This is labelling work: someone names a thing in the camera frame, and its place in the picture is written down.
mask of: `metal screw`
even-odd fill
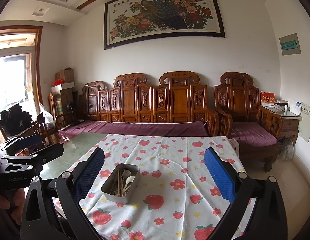
[[[276,182],[276,178],[273,177],[273,176],[270,176],[270,177],[269,177],[269,180],[270,180],[270,182],[272,182],[272,183],[275,183],[275,182]]]
[[[62,178],[63,179],[67,179],[69,176],[70,176],[70,172],[68,172],[68,171],[65,171],[63,174],[62,174]]]
[[[241,179],[246,179],[247,178],[247,174],[245,172],[240,172],[238,173],[238,176],[241,178]]]
[[[33,182],[38,182],[39,180],[40,180],[40,177],[39,177],[39,176],[35,176],[35,177],[32,179]]]

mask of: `wooden side table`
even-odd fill
[[[299,132],[298,125],[299,121],[302,120],[302,117],[290,111],[280,111],[274,107],[266,107],[266,108],[274,112],[275,114],[279,114],[282,116],[284,123],[282,125],[282,131],[279,134],[279,138],[283,137],[291,138],[295,145]]]

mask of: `white device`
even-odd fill
[[[291,111],[292,113],[296,114],[296,115],[300,115],[301,113],[301,103],[297,102],[297,101],[290,101],[290,105],[289,105],[289,111]]]

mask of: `human hand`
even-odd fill
[[[19,188],[13,197],[13,202],[15,205],[14,210],[12,211],[12,218],[15,220],[15,223],[20,225],[21,219],[22,219],[22,213],[23,213],[23,207],[25,203],[25,192],[23,188]],[[0,195],[0,208],[1,209],[9,209],[10,208],[10,202]]]

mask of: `purple seat cushion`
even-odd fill
[[[202,121],[186,123],[128,123],[84,121],[83,123],[74,127],[60,130],[59,134],[73,138],[81,132],[170,137],[208,136]]]
[[[277,143],[277,139],[255,122],[234,122],[231,138],[240,147],[263,147]]]

